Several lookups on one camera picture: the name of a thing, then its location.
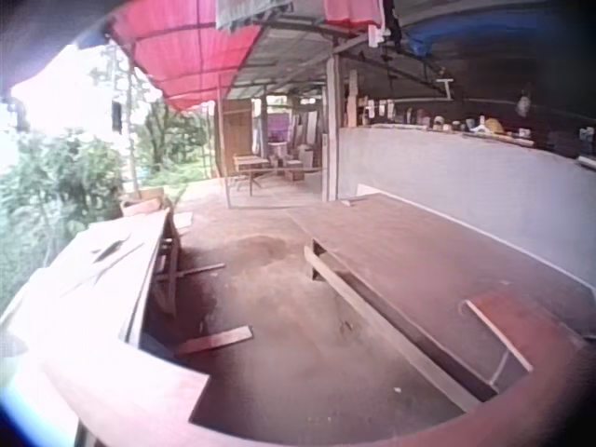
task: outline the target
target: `white wall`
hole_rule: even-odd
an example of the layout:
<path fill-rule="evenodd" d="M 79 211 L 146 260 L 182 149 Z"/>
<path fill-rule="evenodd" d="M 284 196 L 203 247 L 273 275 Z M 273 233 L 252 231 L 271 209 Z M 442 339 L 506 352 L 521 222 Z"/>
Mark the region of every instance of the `white wall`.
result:
<path fill-rule="evenodd" d="M 341 129 L 340 197 L 359 183 L 444 213 L 596 286 L 596 172 L 544 151 L 419 130 Z"/>

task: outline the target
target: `hanging cloth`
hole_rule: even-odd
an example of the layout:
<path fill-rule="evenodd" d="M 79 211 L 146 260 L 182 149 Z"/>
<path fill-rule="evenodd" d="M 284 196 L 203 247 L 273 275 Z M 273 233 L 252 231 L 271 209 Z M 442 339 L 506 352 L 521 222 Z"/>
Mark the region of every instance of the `hanging cloth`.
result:
<path fill-rule="evenodd" d="M 215 16 L 218 30 L 234 31 L 273 14 L 292 12 L 291 0 L 217 0 Z"/>

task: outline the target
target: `red canopy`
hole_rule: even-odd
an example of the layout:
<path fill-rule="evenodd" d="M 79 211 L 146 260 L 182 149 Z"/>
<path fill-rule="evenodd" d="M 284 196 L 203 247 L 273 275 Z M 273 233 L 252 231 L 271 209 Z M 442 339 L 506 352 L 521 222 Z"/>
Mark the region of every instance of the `red canopy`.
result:
<path fill-rule="evenodd" d="M 113 36 L 163 91 L 183 110 L 217 99 L 233 84 L 248 57 L 259 27 L 230 34 L 215 29 L 214 0 L 137 0 L 115 13 Z"/>

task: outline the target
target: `concrete wall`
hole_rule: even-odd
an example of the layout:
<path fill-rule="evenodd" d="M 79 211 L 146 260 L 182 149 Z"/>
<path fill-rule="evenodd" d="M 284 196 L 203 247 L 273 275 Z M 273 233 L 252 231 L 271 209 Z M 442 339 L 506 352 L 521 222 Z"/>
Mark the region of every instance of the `concrete wall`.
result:
<path fill-rule="evenodd" d="M 418 130 L 341 129 L 339 194 L 359 183 L 444 213 L 596 286 L 596 172 L 553 154 Z"/>

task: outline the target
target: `dirt floor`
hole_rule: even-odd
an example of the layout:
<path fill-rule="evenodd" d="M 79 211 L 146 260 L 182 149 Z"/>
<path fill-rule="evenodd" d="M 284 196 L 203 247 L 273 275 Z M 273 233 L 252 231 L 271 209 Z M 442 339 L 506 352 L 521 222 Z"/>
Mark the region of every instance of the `dirt floor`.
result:
<path fill-rule="evenodd" d="M 254 333 L 182 361 L 211 375 L 194 423 L 321 445 L 387 439 L 460 414 L 327 283 L 310 279 L 308 237 L 285 210 L 228 210 L 209 182 L 187 191 L 184 211 L 193 223 L 181 231 L 180 269 L 226 268 L 181 279 L 177 320 L 150 306 L 147 331 L 167 346 L 243 325 Z"/>

